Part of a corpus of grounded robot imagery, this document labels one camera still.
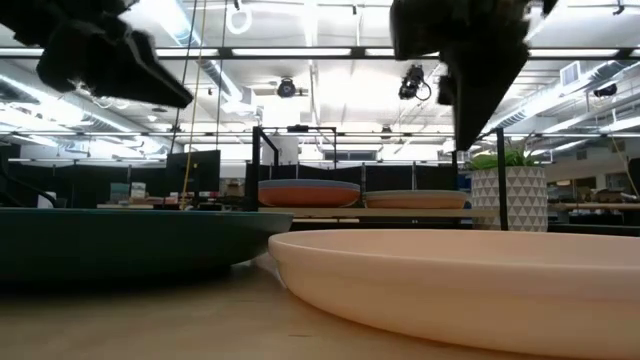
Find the dark green plate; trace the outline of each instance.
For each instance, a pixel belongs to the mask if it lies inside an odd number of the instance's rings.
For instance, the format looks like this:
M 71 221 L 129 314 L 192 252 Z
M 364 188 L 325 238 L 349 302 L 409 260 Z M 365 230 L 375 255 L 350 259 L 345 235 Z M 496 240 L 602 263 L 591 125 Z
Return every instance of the dark green plate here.
M 0 209 L 0 283 L 147 277 L 247 261 L 293 215 Z

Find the peach plate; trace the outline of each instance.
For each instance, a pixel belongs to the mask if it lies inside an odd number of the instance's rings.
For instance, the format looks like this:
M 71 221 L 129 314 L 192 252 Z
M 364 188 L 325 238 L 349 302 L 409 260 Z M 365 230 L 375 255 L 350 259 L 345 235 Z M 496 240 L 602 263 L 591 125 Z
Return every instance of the peach plate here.
M 280 207 L 342 207 L 360 197 L 360 186 L 330 180 L 265 180 L 261 181 L 260 202 Z
M 462 209 L 467 194 L 448 190 L 394 190 L 365 194 L 368 208 Z
M 472 230 L 274 235 L 282 280 L 373 327 L 479 348 L 640 359 L 640 239 Z

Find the white planter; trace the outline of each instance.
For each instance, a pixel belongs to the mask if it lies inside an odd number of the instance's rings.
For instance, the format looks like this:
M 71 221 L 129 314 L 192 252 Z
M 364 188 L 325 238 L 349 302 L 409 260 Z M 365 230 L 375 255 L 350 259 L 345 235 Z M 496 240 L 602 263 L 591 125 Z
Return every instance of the white planter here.
M 547 179 L 543 168 L 507 167 L 509 230 L 546 232 Z M 472 173 L 471 204 L 474 209 L 500 209 L 498 169 Z M 474 227 L 500 230 L 500 217 L 475 218 Z

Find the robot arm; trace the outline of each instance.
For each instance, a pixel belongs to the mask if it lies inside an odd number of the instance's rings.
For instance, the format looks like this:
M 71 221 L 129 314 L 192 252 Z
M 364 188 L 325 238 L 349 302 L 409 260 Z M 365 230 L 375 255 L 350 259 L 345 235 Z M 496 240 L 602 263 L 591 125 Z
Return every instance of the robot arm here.
M 185 108 L 193 100 L 155 55 L 153 38 L 118 18 L 138 0 L 5 0 L 0 23 L 44 48 L 36 68 L 59 92 Z
M 543 14 L 557 1 L 544 0 Z M 475 142 L 529 58 L 523 21 L 529 2 L 394 0 L 391 6 L 396 59 L 439 52 L 448 67 L 438 103 L 453 106 L 458 150 Z

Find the potted plant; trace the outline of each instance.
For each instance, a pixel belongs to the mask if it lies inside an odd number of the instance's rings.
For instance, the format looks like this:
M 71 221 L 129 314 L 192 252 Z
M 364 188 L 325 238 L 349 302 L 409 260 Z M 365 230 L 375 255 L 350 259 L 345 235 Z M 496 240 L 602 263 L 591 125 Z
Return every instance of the potted plant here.
M 546 232 L 547 180 L 542 167 L 525 155 L 522 147 L 505 148 L 507 214 L 509 230 Z M 471 205 L 474 209 L 500 209 L 498 155 L 477 155 L 471 160 Z M 474 227 L 500 230 L 500 217 L 474 219 Z

